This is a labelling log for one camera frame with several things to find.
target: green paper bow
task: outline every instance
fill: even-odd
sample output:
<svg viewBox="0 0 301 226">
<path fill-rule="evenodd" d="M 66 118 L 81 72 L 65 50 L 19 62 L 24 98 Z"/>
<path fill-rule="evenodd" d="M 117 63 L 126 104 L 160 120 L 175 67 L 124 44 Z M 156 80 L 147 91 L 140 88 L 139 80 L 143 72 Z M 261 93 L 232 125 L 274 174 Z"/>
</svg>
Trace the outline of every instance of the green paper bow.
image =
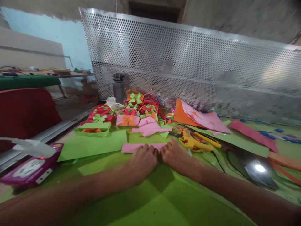
<svg viewBox="0 0 301 226">
<path fill-rule="evenodd" d="M 93 116 L 94 123 L 103 124 L 103 121 L 105 121 L 107 118 L 107 115 L 100 116 L 100 114 L 96 114 Z"/>
<path fill-rule="evenodd" d="M 134 108 L 134 109 L 138 109 L 138 104 L 133 105 L 132 103 L 129 102 L 129 104 L 126 106 L 126 108 Z"/>
<path fill-rule="evenodd" d="M 137 104 L 141 104 L 142 103 L 142 101 L 140 100 L 141 96 L 142 96 L 141 93 L 138 93 L 138 95 L 131 93 L 130 97 L 132 99 L 129 101 L 129 103 L 136 102 Z"/>
</svg>

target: ribbon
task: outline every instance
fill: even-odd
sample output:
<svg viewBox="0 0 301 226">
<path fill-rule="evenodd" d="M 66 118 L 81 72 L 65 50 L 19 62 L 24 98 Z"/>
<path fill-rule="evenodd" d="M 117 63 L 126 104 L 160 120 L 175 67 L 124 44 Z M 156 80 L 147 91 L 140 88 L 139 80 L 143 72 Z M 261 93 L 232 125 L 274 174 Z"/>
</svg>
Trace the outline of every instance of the ribbon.
<svg viewBox="0 0 301 226">
<path fill-rule="evenodd" d="M 132 103 L 129 102 L 129 104 L 126 106 L 126 108 L 134 108 L 134 109 L 138 109 L 138 104 L 133 105 Z"/>
<path fill-rule="evenodd" d="M 132 98 L 129 103 L 133 103 L 136 102 L 137 104 L 141 104 L 142 101 L 140 100 L 142 94 L 138 93 L 137 95 L 135 95 L 134 93 L 131 93 L 130 97 Z"/>
<path fill-rule="evenodd" d="M 93 120 L 95 123 L 103 124 L 103 121 L 105 121 L 107 118 L 107 115 L 100 116 L 100 114 L 96 114 L 93 116 Z"/>
<path fill-rule="evenodd" d="M 127 116 L 127 115 L 124 115 L 123 116 L 123 123 L 120 124 L 120 126 L 127 126 L 128 123 L 130 126 L 136 126 L 136 123 L 134 123 L 134 115 L 130 115 L 130 116 Z"/>
<path fill-rule="evenodd" d="M 156 114 L 154 111 L 151 113 L 151 115 L 148 113 L 148 111 L 146 111 L 146 116 L 147 116 L 147 117 L 151 117 L 151 118 L 153 118 L 156 122 L 158 122 L 158 120 L 157 120 L 157 114 Z"/>
</svg>

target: wall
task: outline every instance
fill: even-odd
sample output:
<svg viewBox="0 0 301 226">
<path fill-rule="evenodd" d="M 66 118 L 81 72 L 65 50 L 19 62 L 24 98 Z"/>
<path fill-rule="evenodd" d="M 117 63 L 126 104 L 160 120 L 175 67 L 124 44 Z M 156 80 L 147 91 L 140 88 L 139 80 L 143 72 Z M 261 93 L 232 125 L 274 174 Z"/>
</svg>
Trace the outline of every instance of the wall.
<svg viewBox="0 0 301 226">
<path fill-rule="evenodd" d="M 290 43 L 301 30 L 297 0 L 188 0 L 182 23 Z"/>
</svg>

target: pink paper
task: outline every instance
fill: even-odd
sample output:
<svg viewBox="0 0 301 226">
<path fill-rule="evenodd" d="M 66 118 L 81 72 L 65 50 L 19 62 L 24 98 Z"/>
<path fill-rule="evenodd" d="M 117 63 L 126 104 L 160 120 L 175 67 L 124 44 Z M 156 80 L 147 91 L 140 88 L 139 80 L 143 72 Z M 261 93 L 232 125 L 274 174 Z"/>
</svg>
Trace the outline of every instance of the pink paper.
<svg viewBox="0 0 301 226">
<path fill-rule="evenodd" d="M 132 132 L 141 132 L 144 137 L 152 135 L 156 132 L 167 132 L 172 131 L 172 128 L 162 129 L 158 123 L 155 122 L 155 119 L 147 117 L 140 120 L 139 129 L 132 129 Z"/>
<path fill-rule="evenodd" d="M 250 127 L 246 126 L 242 122 L 235 120 L 229 125 L 229 127 L 233 128 L 235 130 L 238 130 L 239 132 L 246 135 L 247 137 L 250 137 L 253 140 L 257 141 L 258 143 L 261 143 L 264 146 L 267 146 L 274 152 L 279 153 L 276 142 L 274 140 L 271 140 L 271 139 L 265 137 L 264 135 L 261 135 L 259 132 L 251 129 Z"/>
<path fill-rule="evenodd" d="M 155 143 L 155 144 L 148 144 L 149 146 L 154 146 L 154 148 L 160 149 L 165 145 L 166 143 Z M 144 144 L 129 144 L 129 143 L 124 143 L 121 149 L 121 152 L 123 153 L 133 153 L 138 147 L 143 146 Z"/>
<path fill-rule="evenodd" d="M 232 131 L 229 130 L 225 126 L 225 124 L 219 119 L 219 117 L 215 112 L 203 114 L 199 111 L 196 111 L 194 108 L 186 104 L 184 101 L 181 100 L 181 102 L 182 102 L 182 107 L 184 112 L 194 122 L 202 125 L 203 127 L 209 130 L 223 132 L 223 133 L 232 133 Z"/>
</svg>

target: electrical wire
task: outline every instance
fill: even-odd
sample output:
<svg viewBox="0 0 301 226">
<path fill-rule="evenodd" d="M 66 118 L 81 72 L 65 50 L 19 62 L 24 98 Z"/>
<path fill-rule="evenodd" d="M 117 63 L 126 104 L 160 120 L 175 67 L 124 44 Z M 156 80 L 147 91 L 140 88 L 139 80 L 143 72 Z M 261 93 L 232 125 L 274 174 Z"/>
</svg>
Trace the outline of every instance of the electrical wire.
<svg viewBox="0 0 301 226">
<path fill-rule="evenodd" d="M 228 162 L 230 163 L 230 165 L 231 165 L 235 170 L 237 170 L 243 177 L 246 177 L 246 176 L 245 176 L 242 172 L 240 172 L 240 170 L 237 169 L 237 167 L 236 167 L 235 165 L 233 165 L 232 162 L 230 161 L 230 159 L 229 159 L 229 150 L 228 150 L 228 149 L 226 150 L 226 158 L 227 158 Z"/>
<path fill-rule="evenodd" d="M 217 158 L 216 154 L 214 153 L 214 151 L 211 151 L 212 154 L 214 155 L 214 157 L 216 158 L 217 162 L 219 163 L 219 166 L 222 168 L 223 172 L 226 173 L 226 171 L 224 170 L 224 168 L 222 167 L 222 165 L 219 162 L 219 159 Z"/>
</svg>

